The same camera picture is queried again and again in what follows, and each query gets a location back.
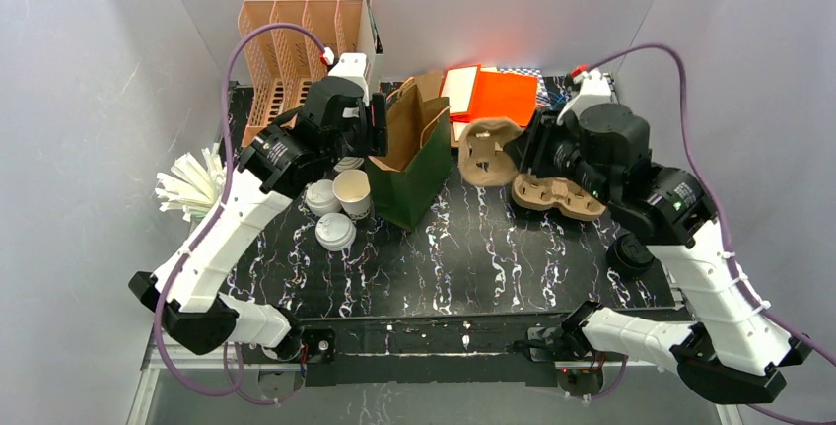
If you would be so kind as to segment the single pulp cup carrier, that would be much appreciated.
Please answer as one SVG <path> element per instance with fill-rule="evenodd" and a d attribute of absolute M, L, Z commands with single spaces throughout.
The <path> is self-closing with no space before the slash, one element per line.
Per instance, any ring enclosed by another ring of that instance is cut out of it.
<path fill-rule="evenodd" d="M 467 124 L 458 140 L 458 170 L 465 182 L 479 187 L 511 183 L 519 174 L 505 146 L 523 135 L 506 117 L 480 118 Z"/>

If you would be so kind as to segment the green paper bag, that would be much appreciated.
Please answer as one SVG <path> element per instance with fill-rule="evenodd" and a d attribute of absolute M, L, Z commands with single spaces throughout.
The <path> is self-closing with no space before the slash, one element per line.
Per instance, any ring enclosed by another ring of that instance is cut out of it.
<path fill-rule="evenodd" d="M 365 163 L 373 207 L 377 216 L 413 232 L 452 169 L 449 100 L 426 100 L 416 83 L 404 83 L 390 95 L 386 123 L 387 154 Z"/>

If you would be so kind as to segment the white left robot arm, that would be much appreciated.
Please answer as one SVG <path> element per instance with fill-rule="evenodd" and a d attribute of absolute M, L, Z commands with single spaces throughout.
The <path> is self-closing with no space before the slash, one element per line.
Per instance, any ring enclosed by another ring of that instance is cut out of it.
<path fill-rule="evenodd" d="M 344 53 L 302 106 L 278 116 L 242 151 L 220 198 L 170 259 L 129 288 L 155 328 L 202 355 L 228 343 L 280 348 L 297 334 L 289 313 L 221 293 L 265 226 L 345 157 L 387 151 L 385 97 L 369 89 L 368 57 Z"/>

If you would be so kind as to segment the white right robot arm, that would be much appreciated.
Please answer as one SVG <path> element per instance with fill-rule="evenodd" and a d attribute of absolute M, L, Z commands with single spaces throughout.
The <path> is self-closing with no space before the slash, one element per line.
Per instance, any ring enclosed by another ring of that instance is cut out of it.
<path fill-rule="evenodd" d="M 580 67 L 571 79 L 573 97 L 560 110 L 537 111 L 508 144 L 512 160 L 524 174 L 568 179 L 603 204 L 673 275 L 694 321 L 631 317 L 587 301 L 527 345 L 557 359 L 614 352 L 646 361 L 717 404 L 774 401 L 786 384 L 782 369 L 809 356 L 802 335 L 768 318 L 768 303 L 724 246 L 707 188 L 653 161 L 648 122 L 614 100 L 600 71 Z"/>

